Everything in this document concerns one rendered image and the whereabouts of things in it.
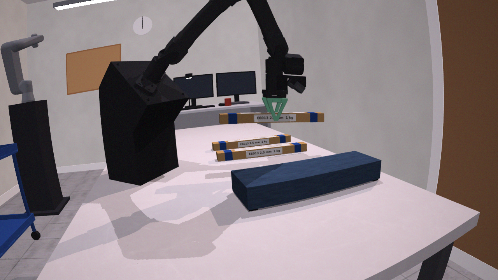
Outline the tan box with white label and blue band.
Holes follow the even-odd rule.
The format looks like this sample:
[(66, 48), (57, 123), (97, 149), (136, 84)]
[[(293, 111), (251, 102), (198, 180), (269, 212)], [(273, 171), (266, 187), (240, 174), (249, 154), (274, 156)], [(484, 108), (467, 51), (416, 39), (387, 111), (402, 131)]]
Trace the tan box with white label and blue band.
[(219, 114), (219, 124), (243, 123), (294, 123), (324, 122), (324, 113), (286, 112), (281, 113), (278, 121), (274, 121), (271, 113), (226, 113)]

